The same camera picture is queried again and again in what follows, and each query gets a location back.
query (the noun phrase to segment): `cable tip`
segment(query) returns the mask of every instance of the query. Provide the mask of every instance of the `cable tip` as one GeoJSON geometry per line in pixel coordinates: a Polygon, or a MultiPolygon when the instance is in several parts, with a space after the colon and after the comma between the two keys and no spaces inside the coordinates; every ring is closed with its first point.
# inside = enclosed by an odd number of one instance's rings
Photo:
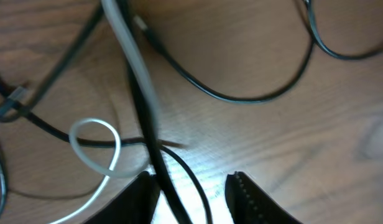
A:
{"type": "Polygon", "coordinates": [[[146,23],[143,21],[143,19],[140,16],[135,16],[134,21],[136,25],[142,30],[145,31],[148,29],[146,23]]]}

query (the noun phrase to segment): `wooden table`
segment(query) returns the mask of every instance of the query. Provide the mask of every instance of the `wooden table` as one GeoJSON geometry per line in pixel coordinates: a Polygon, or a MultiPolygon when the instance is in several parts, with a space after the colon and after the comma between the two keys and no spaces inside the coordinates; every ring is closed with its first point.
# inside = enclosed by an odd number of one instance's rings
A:
{"type": "MultiPolygon", "coordinates": [[[[0,72],[30,89],[46,76],[97,1],[0,0],[0,72]]],[[[173,56],[215,90],[236,96],[266,93],[296,71],[308,34],[291,0],[187,0],[132,2],[173,56]]],[[[323,39],[340,52],[362,52],[383,40],[383,0],[317,1],[323,39]]],[[[276,202],[304,223],[383,223],[383,55],[358,62],[336,60],[317,47],[290,93],[263,105],[213,99],[180,77],[144,38],[139,45],[160,99],[160,137],[193,169],[210,199],[215,223],[232,223],[224,200],[226,174],[247,172],[276,202]]],[[[34,112],[68,131],[76,120],[99,117],[122,137],[139,136],[124,79],[121,49],[101,22],[73,65],[34,112]]],[[[112,139],[91,126],[90,139],[112,139]]],[[[38,195],[80,194],[101,176],[69,144],[20,119],[0,124],[11,189],[38,195]]],[[[107,165],[111,150],[88,149],[107,165]]],[[[118,169],[145,157],[127,148],[118,169]]],[[[186,173],[165,156],[194,223],[204,223],[201,201],[186,173]]],[[[111,180],[86,212],[94,214],[130,180],[111,180]]],[[[43,201],[9,195],[0,223],[47,223],[88,197],[43,201]]],[[[155,223],[175,223],[163,197],[155,223]]]]}

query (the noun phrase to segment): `wood grain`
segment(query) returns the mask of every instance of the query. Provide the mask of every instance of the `wood grain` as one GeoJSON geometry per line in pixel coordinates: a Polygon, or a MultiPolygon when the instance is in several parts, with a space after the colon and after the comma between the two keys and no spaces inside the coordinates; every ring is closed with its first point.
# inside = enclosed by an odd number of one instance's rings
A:
{"type": "MultiPolygon", "coordinates": [[[[13,84],[38,84],[96,3],[0,0],[3,77],[13,84]]],[[[132,4],[187,70],[215,90],[236,96],[281,86],[308,45],[291,0],[132,4]]],[[[383,41],[383,0],[317,1],[315,9],[323,39],[340,52],[361,52],[383,41]]],[[[223,184],[226,174],[236,170],[247,172],[304,223],[383,223],[383,55],[347,62],[316,48],[296,89],[264,105],[232,105],[198,91],[142,37],[139,42],[159,94],[161,138],[187,146],[174,150],[201,181],[215,223],[232,223],[223,184]]],[[[34,112],[64,131],[77,119],[94,116],[117,124],[123,137],[139,135],[121,49],[106,21],[34,112]]],[[[94,126],[83,137],[112,138],[94,126]]],[[[0,138],[15,189],[76,194],[101,178],[67,143],[23,119],[1,124],[0,138]]],[[[102,164],[112,153],[87,152],[102,164]]],[[[118,168],[130,169],[144,156],[142,147],[127,149],[118,168]]],[[[175,161],[165,159],[193,222],[204,223],[192,182],[175,161]]],[[[82,222],[128,182],[112,180],[99,200],[69,223],[82,222]]],[[[10,195],[0,223],[47,223],[85,200],[44,202],[10,195]]],[[[175,223],[163,197],[154,223],[175,223]]]]}

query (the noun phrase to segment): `white cable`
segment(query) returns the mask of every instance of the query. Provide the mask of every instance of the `white cable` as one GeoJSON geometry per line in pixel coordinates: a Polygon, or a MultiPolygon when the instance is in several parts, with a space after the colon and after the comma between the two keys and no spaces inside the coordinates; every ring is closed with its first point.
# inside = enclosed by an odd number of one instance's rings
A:
{"type": "Polygon", "coordinates": [[[127,24],[122,18],[121,12],[118,8],[118,4],[113,0],[101,0],[104,13],[110,23],[114,34],[119,41],[122,50],[124,51],[132,70],[135,73],[136,80],[142,90],[142,94],[147,101],[150,109],[152,110],[153,125],[157,127],[157,112],[158,112],[158,101],[154,87],[150,81],[150,75],[147,70],[146,64],[143,61],[142,55],[137,48],[135,40],[128,29],[127,24]]]}
{"type": "MultiPolygon", "coordinates": [[[[118,134],[118,132],[116,131],[116,129],[114,127],[112,127],[109,123],[107,123],[107,122],[105,122],[103,120],[97,119],[97,118],[84,118],[84,119],[81,119],[81,120],[75,122],[73,124],[73,126],[70,128],[69,139],[70,139],[70,144],[72,145],[72,148],[74,149],[74,151],[77,154],[77,156],[83,162],[85,162],[86,165],[88,165],[90,168],[94,169],[97,172],[100,172],[100,171],[97,170],[97,167],[100,167],[100,168],[104,169],[105,172],[107,170],[110,171],[109,174],[110,175],[114,174],[113,176],[116,176],[116,177],[117,176],[132,177],[134,175],[137,175],[142,170],[144,170],[147,167],[147,165],[149,164],[149,160],[147,160],[147,163],[145,162],[145,164],[142,167],[138,168],[136,171],[133,171],[133,172],[116,173],[115,171],[113,171],[115,166],[116,166],[116,164],[117,164],[117,161],[119,159],[119,155],[120,155],[120,152],[121,152],[121,138],[119,137],[119,134],[118,134]],[[86,155],[80,149],[80,145],[79,145],[79,143],[78,143],[78,141],[76,139],[76,136],[78,134],[79,128],[82,125],[86,124],[86,123],[99,123],[99,124],[103,124],[108,129],[110,129],[110,131],[113,133],[116,144],[115,144],[115,148],[114,148],[114,155],[113,155],[113,158],[111,159],[111,162],[110,162],[110,165],[109,165],[109,169],[105,169],[105,168],[97,165],[93,161],[91,161],[88,157],[86,157],[86,155]]],[[[96,192],[92,195],[92,197],[83,206],[81,206],[79,209],[75,210],[73,213],[71,213],[71,214],[69,214],[69,215],[67,215],[67,216],[65,216],[65,217],[63,217],[63,218],[61,218],[59,220],[51,222],[49,224],[59,224],[59,223],[65,222],[65,221],[73,218],[74,216],[78,215],[79,213],[84,211],[86,208],[88,208],[96,200],[96,198],[98,198],[100,193],[103,191],[104,187],[106,186],[106,184],[108,183],[108,181],[110,179],[110,175],[106,175],[103,178],[103,180],[100,183],[100,185],[99,185],[98,189],[96,190],[96,192]]]]}

